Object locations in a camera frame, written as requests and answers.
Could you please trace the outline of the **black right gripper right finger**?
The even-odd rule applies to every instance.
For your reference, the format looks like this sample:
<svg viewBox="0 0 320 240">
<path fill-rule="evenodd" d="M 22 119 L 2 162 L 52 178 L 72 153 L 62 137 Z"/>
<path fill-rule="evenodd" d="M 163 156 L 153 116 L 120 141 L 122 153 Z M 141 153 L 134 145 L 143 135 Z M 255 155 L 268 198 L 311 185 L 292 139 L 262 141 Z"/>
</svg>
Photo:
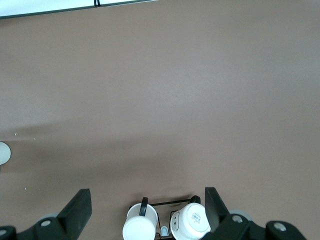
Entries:
<svg viewBox="0 0 320 240">
<path fill-rule="evenodd" d="M 211 228 L 203 240 L 305 240 L 289 222 L 272 220 L 261 227 L 242 214 L 231 214 L 215 187 L 205 188 L 205 213 Z"/>
</svg>

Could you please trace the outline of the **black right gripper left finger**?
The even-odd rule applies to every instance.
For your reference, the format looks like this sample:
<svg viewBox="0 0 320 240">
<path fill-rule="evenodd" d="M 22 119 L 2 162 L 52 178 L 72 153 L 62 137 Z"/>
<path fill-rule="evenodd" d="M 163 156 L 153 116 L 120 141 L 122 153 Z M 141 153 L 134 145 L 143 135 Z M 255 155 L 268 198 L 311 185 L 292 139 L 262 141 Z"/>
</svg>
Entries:
<svg viewBox="0 0 320 240">
<path fill-rule="evenodd" d="M 80 189 L 55 217 L 45 217 L 17 232 L 12 225 L 0 227 L 2 240 L 77 240 L 92 215 L 91 191 Z"/>
</svg>

